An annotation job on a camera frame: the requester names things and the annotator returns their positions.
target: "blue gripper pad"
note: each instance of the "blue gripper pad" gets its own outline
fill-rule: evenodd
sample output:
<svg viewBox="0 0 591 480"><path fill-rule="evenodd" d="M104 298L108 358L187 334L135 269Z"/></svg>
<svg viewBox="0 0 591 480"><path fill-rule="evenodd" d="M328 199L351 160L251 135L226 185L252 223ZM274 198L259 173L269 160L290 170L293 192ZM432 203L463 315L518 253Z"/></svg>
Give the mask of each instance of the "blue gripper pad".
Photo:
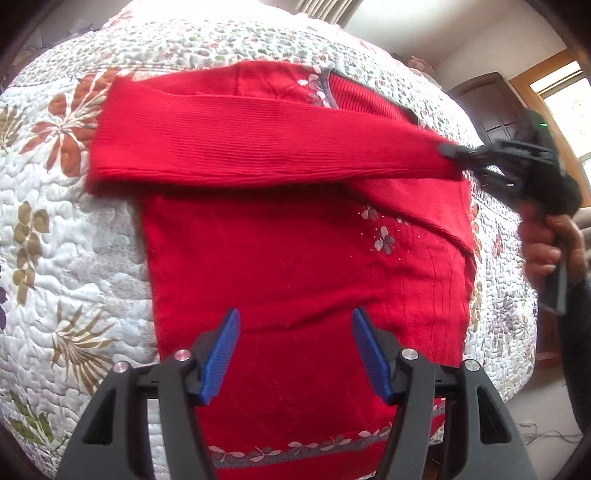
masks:
<svg viewBox="0 0 591 480"><path fill-rule="evenodd" d="M390 365L360 309L353 311L352 320L353 337L355 338L357 350L359 350L359 354L361 355L369 382L374 389L374 393L389 404L391 398L394 396L394 390L390 384Z"/></svg>
<svg viewBox="0 0 591 480"><path fill-rule="evenodd" d="M240 335L240 314L233 309L219 326L219 335L203 364L202 386L199 398L208 405L222 387L228 364Z"/></svg>

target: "finger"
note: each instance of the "finger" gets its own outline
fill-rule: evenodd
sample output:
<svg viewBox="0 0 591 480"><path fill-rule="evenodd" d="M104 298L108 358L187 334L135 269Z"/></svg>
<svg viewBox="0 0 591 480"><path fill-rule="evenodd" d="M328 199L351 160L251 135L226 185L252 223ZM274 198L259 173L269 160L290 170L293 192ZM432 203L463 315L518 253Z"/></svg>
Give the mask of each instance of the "finger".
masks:
<svg viewBox="0 0 591 480"><path fill-rule="evenodd" d="M556 234L540 222L523 222L517 230L523 243L552 245Z"/></svg>
<svg viewBox="0 0 591 480"><path fill-rule="evenodd" d="M541 280L556 270L556 265L544 265L539 263L527 263L525 276L533 284L541 283Z"/></svg>
<svg viewBox="0 0 591 480"><path fill-rule="evenodd" d="M546 223L566 243L569 250L584 248L583 234L568 215L547 216Z"/></svg>
<svg viewBox="0 0 591 480"><path fill-rule="evenodd" d="M538 217L538 212L531 202L521 202L517 210L525 222L535 222Z"/></svg>
<svg viewBox="0 0 591 480"><path fill-rule="evenodd" d="M556 265L561 257L560 248L547 244L523 244L521 247L523 258L527 263L541 265Z"/></svg>

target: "orange flower print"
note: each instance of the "orange flower print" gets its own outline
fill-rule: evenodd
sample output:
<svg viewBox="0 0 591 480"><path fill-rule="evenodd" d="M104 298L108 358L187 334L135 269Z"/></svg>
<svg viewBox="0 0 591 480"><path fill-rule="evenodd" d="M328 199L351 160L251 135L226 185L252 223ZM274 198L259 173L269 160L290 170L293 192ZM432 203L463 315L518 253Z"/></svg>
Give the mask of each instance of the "orange flower print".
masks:
<svg viewBox="0 0 591 480"><path fill-rule="evenodd" d="M63 93L55 95L47 106L54 121L36 123L31 129L35 136L22 148L21 154L44 142L53 141L53 148L47 158L47 171L59 162L66 177L79 177L81 145L86 149L90 147L100 104L105 100L106 91L118 73L118 69L108 69L100 75L89 73L79 79L69 106Z"/></svg>
<svg viewBox="0 0 591 480"><path fill-rule="evenodd" d="M480 225L476 218L478 217L480 209L478 205L475 203L470 208L470 214L472 215L472 236L474 237L474 256L478 259L479 262L482 263L482 254L480 251L482 250L482 242L478 238L478 232L480 232Z"/></svg>
<svg viewBox="0 0 591 480"><path fill-rule="evenodd" d="M495 256L495 258L498 258L504 251L505 247L503 245L503 236L501 235L501 230L499 230L499 233L496 234L495 243L492 247L492 254Z"/></svg>

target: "wooden cabinet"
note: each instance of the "wooden cabinet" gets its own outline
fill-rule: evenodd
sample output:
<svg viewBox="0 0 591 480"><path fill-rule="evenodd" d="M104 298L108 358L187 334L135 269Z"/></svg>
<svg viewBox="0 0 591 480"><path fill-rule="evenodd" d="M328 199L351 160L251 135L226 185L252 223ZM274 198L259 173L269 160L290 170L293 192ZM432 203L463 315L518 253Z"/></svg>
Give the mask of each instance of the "wooden cabinet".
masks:
<svg viewBox="0 0 591 480"><path fill-rule="evenodd" d="M468 114L485 144L496 139L512 138L524 110L498 72L468 80L452 88L448 95Z"/></svg>

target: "bed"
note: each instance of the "bed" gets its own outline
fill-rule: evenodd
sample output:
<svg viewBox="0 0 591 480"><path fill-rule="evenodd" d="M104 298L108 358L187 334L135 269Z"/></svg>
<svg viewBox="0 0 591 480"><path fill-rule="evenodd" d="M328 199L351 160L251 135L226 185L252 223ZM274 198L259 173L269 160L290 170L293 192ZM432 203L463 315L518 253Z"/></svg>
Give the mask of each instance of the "bed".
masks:
<svg viewBox="0 0 591 480"><path fill-rule="evenodd" d="M137 209L84 191L89 131L110 82L244 60L334 68L412 110L423 128L481 144L457 104L385 51L254 1L134 0L41 54L0 96L0 421L51 478L111 365L159 360ZM519 217L475 182L471 214L477 272L464 356L508 400L533 372L537 298L523 275ZM155 405L149 417L155 471L168 478ZM387 432L359 432L372 436ZM210 450L218 467L257 458Z"/></svg>

